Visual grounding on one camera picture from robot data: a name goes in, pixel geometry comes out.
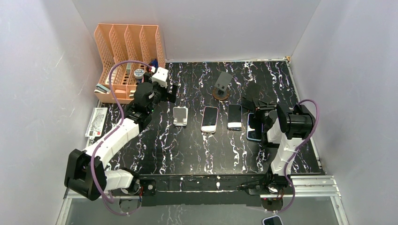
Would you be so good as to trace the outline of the blue case phone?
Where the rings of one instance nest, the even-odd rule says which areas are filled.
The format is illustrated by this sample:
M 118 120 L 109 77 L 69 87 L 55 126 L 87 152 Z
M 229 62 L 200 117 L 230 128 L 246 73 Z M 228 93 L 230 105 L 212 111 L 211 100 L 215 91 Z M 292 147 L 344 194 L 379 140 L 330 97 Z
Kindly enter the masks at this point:
M 262 122 L 255 117 L 254 113 L 248 114 L 246 138 L 249 141 L 260 142 L 262 136 Z

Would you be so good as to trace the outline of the clear case phone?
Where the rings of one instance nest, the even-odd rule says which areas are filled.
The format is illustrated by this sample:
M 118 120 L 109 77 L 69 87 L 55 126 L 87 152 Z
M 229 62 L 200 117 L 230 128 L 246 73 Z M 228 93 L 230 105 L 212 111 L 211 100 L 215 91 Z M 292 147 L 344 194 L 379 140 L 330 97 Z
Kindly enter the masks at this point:
M 228 123 L 229 130 L 242 129 L 242 106 L 239 104 L 229 104 L 228 106 Z

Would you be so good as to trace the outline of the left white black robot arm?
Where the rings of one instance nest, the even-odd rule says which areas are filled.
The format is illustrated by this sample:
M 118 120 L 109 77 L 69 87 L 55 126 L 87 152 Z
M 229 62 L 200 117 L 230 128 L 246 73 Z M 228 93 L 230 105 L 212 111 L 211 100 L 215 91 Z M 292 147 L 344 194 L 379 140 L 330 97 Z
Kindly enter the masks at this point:
M 139 174 L 122 168 L 106 171 L 106 165 L 130 140 L 139 136 L 152 119 L 154 107 L 161 101 L 176 102 L 177 84 L 143 82 L 134 99 L 122 109 L 121 120 L 97 142 L 84 150 L 74 149 L 67 162 L 64 185 L 94 201 L 106 192 L 123 189 L 129 195 L 140 190 Z

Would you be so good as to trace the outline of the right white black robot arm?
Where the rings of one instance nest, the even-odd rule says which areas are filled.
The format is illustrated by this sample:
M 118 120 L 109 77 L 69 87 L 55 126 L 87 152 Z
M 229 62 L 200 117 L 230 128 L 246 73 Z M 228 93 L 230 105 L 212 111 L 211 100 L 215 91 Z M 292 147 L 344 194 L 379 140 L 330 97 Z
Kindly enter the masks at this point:
M 302 100 L 292 108 L 284 104 L 271 104 L 254 98 L 251 110 L 261 126 L 260 141 L 266 147 L 276 148 L 264 178 L 257 190 L 277 194 L 292 185 L 291 168 L 302 146 L 314 134 L 319 113 L 313 115 Z

